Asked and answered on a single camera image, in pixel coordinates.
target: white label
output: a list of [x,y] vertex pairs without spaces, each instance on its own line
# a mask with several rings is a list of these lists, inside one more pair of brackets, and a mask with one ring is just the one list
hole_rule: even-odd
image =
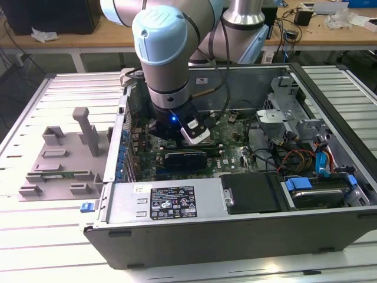
[[62,175],[47,175],[43,176],[43,179],[63,179]]
[[192,213],[192,212],[195,212],[196,209],[195,208],[186,208],[186,209],[182,209],[182,212],[183,213]]
[[208,78],[197,78],[196,84],[208,84]]
[[152,185],[135,185],[134,193],[149,193]]
[[199,123],[196,119],[192,120],[187,124],[190,129],[195,129],[197,126],[199,126]]

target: table leg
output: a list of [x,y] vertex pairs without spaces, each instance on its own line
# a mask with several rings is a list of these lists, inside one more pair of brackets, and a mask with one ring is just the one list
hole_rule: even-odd
[[274,56],[274,51],[266,50],[263,52],[262,64],[271,64]]
[[20,54],[8,54],[8,58],[16,65],[17,68],[22,68],[24,66],[24,62],[21,60]]
[[78,52],[73,52],[71,53],[73,63],[75,64],[76,67],[76,72],[78,73],[86,73],[87,69],[84,66],[84,62],[82,60],[82,54]]
[[120,67],[123,69],[125,68],[125,59],[123,53],[118,53],[119,61],[120,61]]
[[335,54],[335,51],[330,51],[328,58],[325,61],[325,64],[331,64],[331,59],[334,56],[334,54]]

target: floor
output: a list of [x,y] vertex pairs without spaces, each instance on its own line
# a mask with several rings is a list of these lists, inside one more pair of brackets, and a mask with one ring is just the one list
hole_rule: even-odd
[[[332,58],[331,65],[338,64],[336,56]],[[304,52],[295,55],[292,62],[301,65],[324,65],[328,52]],[[138,58],[135,54],[125,54],[128,67],[138,66]],[[276,62],[282,62],[282,55],[276,57]],[[74,73],[75,67],[69,55],[37,55],[34,61],[46,73]],[[118,54],[85,54],[84,62],[89,72],[120,71]],[[342,61],[356,76],[358,76],[370,89],[375,90],[377,84],[377,60],[359,51],[347,53]],[[38,84],[43,80],[44,75],[31,64],[28,58],[25,59],[24,67],[10,69],[0,77],[0,142],[4,139],[11,126],[14,124],[27,102],[30,100]]]

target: blue drive latch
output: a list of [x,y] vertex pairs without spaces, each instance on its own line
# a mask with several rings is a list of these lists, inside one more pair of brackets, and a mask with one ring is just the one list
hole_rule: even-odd
[[285,181],[288,191],[292,190],[310,190],[313,186],[306,177],[295,177]]
[[327,157],[326,153],[324,153],[324,152],[317,153],[317,157],[316,157],[316,172],[317,172],[317,174],[322,174],[325,177],[329,176],[328,172],[326,171],[327,162],[328,162],[328,157]]

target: power supply label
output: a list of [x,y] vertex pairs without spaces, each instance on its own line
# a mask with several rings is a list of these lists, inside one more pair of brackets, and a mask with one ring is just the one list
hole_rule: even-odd
[[152,220],[198,216],[193,186],[151,189],[150,203]]

